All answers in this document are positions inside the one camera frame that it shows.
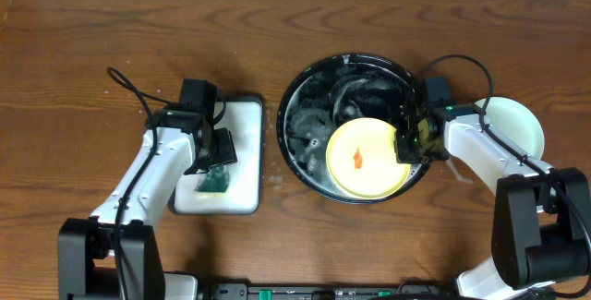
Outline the green sponge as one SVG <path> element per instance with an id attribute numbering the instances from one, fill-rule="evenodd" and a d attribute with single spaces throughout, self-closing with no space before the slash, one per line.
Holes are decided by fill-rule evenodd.
<path id="1" fill-rule="evenodd" d="M 197 174 L 195 191 L 200 193 L 225 193 L 230 184 L 226 166 L 216 166 L 207 173 Z"/>

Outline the yellow plate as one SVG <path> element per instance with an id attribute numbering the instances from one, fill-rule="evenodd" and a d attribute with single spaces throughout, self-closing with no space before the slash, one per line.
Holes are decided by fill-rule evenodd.
<path id="1" fill-rule="evenodd" d="M 348 194 L 362 199 L 396 193 L 411 173 L 395 151 L 396 129 L 376 118 L 357 118 L 339 126 L 326 149 L 332 179 Z"/>

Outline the light green plate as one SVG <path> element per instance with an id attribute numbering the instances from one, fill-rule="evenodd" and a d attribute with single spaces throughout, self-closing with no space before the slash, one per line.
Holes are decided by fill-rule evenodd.
<path id="1" fill-rule="evenodd" d="M 528 108 L 509 98 L 492 97 L 486 109 L 486 117 L 498 131 L 528 155 L 541 159 L 545 149 L 544 132 L 536 116 Z"/>

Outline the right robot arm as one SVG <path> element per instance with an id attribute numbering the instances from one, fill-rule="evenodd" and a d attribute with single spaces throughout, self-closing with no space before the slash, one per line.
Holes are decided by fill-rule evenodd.
<path id="1" fill-rule="evenodd" d="M 530 156 L 476 105 L 410 103 L 396 128 L 399 162 L 426 167 L 456 157 L 495 196 L 491 257 L 457 277 L 460 297 L 589 294 L 588 284 L 565 294 L 550 287 L 590 275 L 590 192 L 580 170 L 556 169 Z"/>

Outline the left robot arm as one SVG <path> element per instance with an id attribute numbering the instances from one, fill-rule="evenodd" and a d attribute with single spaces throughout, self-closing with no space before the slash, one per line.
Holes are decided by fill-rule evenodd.
<path id="1" fill-rule="evenodd" d="M 199 282 L 163 270 L 155 229 L 184 175 L 236 162 L 231 132 L 204 113 L 161 110 L 147 120 L 136 159 L 87 219 L 59 230 L 62 299 L 197 299 Z"/>

